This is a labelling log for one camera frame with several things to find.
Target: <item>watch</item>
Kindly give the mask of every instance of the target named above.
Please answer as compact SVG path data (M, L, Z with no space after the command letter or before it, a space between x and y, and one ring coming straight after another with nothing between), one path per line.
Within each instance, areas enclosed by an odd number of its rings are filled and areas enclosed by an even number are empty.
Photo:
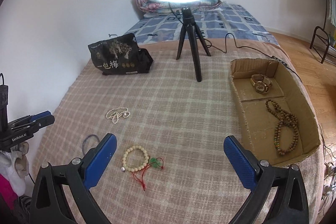
M258 93L266 93L272 86L272 81L265 75L252 75L251 84Z

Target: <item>brown beaded necklace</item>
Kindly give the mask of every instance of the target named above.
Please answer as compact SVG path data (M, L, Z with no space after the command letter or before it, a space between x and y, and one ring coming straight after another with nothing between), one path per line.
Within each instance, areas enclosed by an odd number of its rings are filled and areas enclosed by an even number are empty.
M274 106L275 110L272 110L268 103L271 102ZM297 118L292 113L282 109L279 104L273 100L267 100L266 101L266 108L267 110L273 114L275 117L279 119L278 125L275 128L275 134L274 134L274 145L279 153L280 156L284 156L287 153L292 152L298 143L299 139L299 129L297 127ZM288 149L281 149L280 148L280 132L282 127L292 127L294 128L294 138L289 146Z

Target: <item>pink cloth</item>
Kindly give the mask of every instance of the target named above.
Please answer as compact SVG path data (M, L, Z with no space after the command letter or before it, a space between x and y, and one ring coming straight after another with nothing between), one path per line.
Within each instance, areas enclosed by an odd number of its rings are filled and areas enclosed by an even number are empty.
M17 194L14 193L10 183L2 175L0 175L0 194L8 205L8 207L14 209L14 201L17 199Z

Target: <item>watch face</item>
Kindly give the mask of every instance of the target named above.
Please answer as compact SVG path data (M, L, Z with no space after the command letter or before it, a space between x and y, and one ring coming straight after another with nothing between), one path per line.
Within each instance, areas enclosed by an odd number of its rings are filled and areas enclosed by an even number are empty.
M254 88L256 92L264 93L266 91L266 85L264 82L258 81L255 83Z

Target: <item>black plastic bag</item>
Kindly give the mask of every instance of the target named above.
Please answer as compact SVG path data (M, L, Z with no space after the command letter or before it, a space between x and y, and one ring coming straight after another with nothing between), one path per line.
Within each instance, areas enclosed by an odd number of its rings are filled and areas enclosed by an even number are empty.
M88 46L94 66L103 75L148 73L153 63L149 52L139 48L133 33Z

